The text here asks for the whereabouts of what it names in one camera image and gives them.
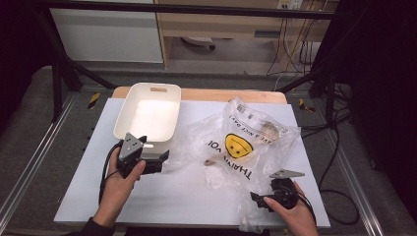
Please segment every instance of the white tray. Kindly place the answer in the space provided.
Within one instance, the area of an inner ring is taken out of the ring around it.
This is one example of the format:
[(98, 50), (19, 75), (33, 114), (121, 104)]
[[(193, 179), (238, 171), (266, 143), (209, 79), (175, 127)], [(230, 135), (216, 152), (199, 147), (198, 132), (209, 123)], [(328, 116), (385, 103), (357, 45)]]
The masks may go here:
[(164, 153), (174, 135), (181, 89), (167, 84), (138, 83), (131, 87), (114, 126), (114, 136), (147, 136), (145, 153)]

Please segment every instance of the yellow smiley face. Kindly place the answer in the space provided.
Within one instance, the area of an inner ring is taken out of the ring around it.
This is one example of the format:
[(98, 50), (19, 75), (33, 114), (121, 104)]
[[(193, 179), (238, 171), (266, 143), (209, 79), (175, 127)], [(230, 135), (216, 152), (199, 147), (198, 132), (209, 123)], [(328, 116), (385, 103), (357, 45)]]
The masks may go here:
[(245, 139), (233, 134), (226, 136), (226, 149), (233, 158), (243, 157), (254, 150)]

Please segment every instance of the human hand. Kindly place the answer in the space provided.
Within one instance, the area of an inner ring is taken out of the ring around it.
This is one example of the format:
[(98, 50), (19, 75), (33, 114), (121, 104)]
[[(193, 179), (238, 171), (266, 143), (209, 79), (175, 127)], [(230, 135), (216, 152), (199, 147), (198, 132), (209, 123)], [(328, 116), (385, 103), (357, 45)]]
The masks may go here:
[(114, 173), (117, 171), (119, 151), (120, 148), (118, 147), (111, 153), (104, 193), (100, 206), (92, 218), (95, 223), (110, 228), (116, 222), (117, 216), (122, 211), (123, 205), (128, 200), (136, 181), (141, 177), (146, 166), (143, 160), (140, 161), (129, 176), (124, 179), (120, 173)]
[[(300, 186), (294, 182), (295, 189), (298, 193), (304, 196), (304, 192), (300, 189)], [(265, 203), (278, 213), (285, 223), (288, 225), (289, 230), (297, 236), (304, 235), (319, 235), (317, 231), (316, 222), (310, 213), (307, 206), (300, 200), (297, 205), (292, 209), (287, 209), (277, 201), (264, 197)]]

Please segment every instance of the wrist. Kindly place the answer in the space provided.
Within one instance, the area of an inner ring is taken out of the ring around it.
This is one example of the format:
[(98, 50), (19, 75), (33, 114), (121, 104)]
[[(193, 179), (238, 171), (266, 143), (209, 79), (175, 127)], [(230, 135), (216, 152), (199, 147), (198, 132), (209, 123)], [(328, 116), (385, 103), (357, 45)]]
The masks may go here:
[(116, 222), (117, 215), (114, 213), (108, 212), (102, 208), (98, 208), (92, 220), (104, 227), (111, 228)]

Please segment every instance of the sleeve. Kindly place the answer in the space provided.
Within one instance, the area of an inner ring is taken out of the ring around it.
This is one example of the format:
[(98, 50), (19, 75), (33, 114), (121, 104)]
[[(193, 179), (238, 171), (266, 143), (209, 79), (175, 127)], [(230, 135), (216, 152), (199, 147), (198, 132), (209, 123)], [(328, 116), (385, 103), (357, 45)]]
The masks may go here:
[(114, 227), (107, 228), (101, 226), (95, 223), (94, 220), (92, 220), (92, 218), (90, 218), (80, 232), (69, 233), (64, 236), (111, 236), (113, 235), (114, 231)]

